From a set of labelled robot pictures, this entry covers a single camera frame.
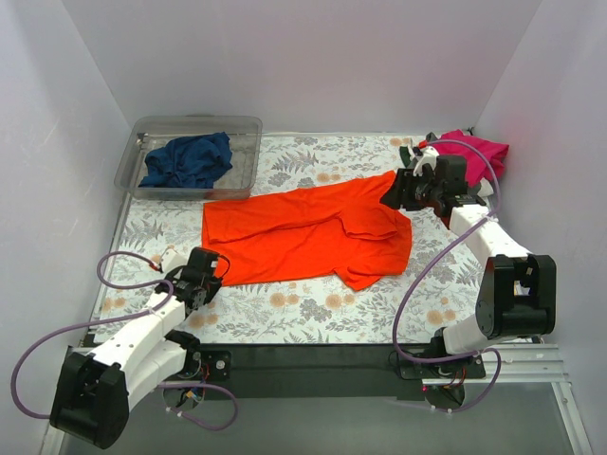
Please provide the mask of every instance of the floral tablecloth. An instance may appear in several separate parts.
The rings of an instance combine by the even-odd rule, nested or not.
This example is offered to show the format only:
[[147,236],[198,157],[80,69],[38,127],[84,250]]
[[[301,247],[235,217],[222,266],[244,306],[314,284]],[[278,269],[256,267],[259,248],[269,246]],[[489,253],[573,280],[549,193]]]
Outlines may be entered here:
[[[309,188],[371,176],[401,167],[404,136],[264,136],[253,195]],[[120,236],[120,249],[158,259],[167,246],[189,255],[200,245],[199,202],[133,200]],[[405,291],[428,261],[455,236],[429,209],[405,212],[414,244],[409,266],[353,292],[336,276],[222,288],[213,302],[179,327],[205,343],[387,343]],[[403,342],[426,342],[434,331],[474,311],[481,266],[465,246],[457,247],[420,284],[399,327]],[[134,283],[158,278],[146,264],[117,259],[108,277]],[[99,317],[139,311],[151,290],[102,290]],[[119,324],[95,330],[103,342]]]

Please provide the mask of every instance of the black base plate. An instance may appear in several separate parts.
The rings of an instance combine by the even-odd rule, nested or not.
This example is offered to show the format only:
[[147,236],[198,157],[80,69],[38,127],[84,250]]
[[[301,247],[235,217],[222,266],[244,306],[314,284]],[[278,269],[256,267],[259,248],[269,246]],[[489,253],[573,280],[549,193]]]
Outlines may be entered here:
[[[402,345],[412,353],[427,347]],[[421,379],[436,377],[432,367],[401,364],[401,369],[396,368],[392,344],[213,344],[201,346],[200,353],[211,367],[209,382],[225,386],[239,398],[395,396],[422,401]],[[217,360],[224,362],[223,369],[216,369]],[[467,367],[467,377],[484,375],[482,363],[472,362],[469,371]],[[226,397],[209,391],[207,399]]]

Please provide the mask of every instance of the red wire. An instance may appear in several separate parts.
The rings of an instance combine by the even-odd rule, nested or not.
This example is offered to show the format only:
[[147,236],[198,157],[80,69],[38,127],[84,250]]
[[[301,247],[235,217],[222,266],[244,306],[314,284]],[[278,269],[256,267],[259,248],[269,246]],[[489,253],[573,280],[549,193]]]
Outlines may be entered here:
[[[205,373],[205,382],[207,382],[207,379],[209,379],[209,376],[211,375],[211,367],[209,366],[208,363],[205,363],[205,367],[207,368],[207,372]],[[202,399],[205,399],[205,393],[207,393],[206,389],[202,390]]]
[[220,279],[224,278],[228,272],[230,271],[230,267],[231,267],[231,262],[230,259],[228,259],[226,256],[224,256],[223,254],[220,254],[219,257],[221,259],[223,259],[224,261],[226,261],[226,263],[228,263],[228,268],[226,269],[226,271],[223,273],[223,275],[221,277],[219,277]]
[[464,368],[464,374],[462,375],[462,379],[459,381],[458,387],[464,384],[464,379],[466,379],[466,368]]
[[455,372],[455,375],[453,376],[453,379],[451,380],[451,382],[443,387],[449,387],[452,386],[453,383],[455,382],[455,379],[457,379],[457,372]]

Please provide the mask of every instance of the blue cloth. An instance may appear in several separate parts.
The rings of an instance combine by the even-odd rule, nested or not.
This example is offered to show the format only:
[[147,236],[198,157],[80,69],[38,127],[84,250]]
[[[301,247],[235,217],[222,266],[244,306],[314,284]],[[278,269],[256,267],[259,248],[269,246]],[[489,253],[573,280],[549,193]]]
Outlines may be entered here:
[[140,187],[212,188],[231,169],[230,138],[226,133],[178,137],[145,157],[148,175]]

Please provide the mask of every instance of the pink cloth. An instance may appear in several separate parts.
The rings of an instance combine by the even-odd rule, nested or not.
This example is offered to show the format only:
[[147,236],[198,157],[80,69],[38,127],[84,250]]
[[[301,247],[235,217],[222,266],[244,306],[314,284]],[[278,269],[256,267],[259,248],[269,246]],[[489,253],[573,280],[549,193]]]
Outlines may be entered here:
[[[467,144],[476,147],[491,163],[493,170],[498,177],[504,173],[505,166],[502,163],[508,153],[507,144],[499,144],[490,140],[481,139],[476,136],[466,136],[460,130],[451,131],[440,137],[441,139],[456,139],[466,142]],[[461,155],[468,162],[466,167],[466,181],[473,187],[484,177],[487,180],[492,180],[489,169],[479,158],[475,152],[468,150],[457,144],[430,144],[441,155]]]

